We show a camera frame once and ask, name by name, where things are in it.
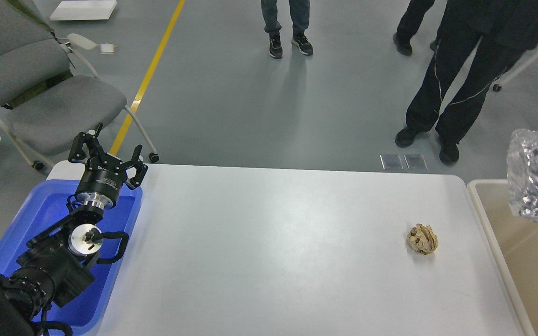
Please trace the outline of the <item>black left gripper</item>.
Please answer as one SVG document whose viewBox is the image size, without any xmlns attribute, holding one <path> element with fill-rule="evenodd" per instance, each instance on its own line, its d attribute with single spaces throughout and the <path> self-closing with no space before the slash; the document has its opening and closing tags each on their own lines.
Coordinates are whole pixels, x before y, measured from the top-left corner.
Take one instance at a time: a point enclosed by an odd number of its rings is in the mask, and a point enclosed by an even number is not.
<svg viewBox="0 0 538 336">
<path fill-rule="evenodd" d="M 75 192 L 75 198 L 81 204 L 89 204 L 100 209 L 111 209 L 117 204 L 122 185 L 128 189 L 141 187 L 148 166 L 141 156 L 142 145 L 134 148 L 132 158 L 123 162 L 117 157 L 105 157 L 99 134 L 103 123 L 98 123 L 94 130 L 79 132 L 73 139 L 68 155 L 69 162 L 83 162 L 85 170 Z"/>
</svg>

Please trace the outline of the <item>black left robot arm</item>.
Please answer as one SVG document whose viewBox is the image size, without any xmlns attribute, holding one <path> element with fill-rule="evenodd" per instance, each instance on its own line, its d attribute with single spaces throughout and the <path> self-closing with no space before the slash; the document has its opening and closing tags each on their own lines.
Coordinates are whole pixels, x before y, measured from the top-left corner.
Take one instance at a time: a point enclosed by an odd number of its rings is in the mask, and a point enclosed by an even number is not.
<svg viewBox="0 0 538 336">
<path fill-rule="evenodd" d="M 0 274 L 0 336 L 47 336 L 52 329 L 65 336 L 73 330 L 62 321 L 48 321 L 52 305 L 62 308 L 94 281 L 92 268 L 118 262 L 129 234 L 102 231 L 105 211 L 117 206 L 123 186 L 141 186 L 148 166 L 137 145 L 128 161 L 107 153 L 95 130 L 73 140 L 68 161 L 84 165 L 84 173 L 68 196 L 68 214 L 27 241 L 27 251 L 16 260 L 10 276 Z"/>
</svg>

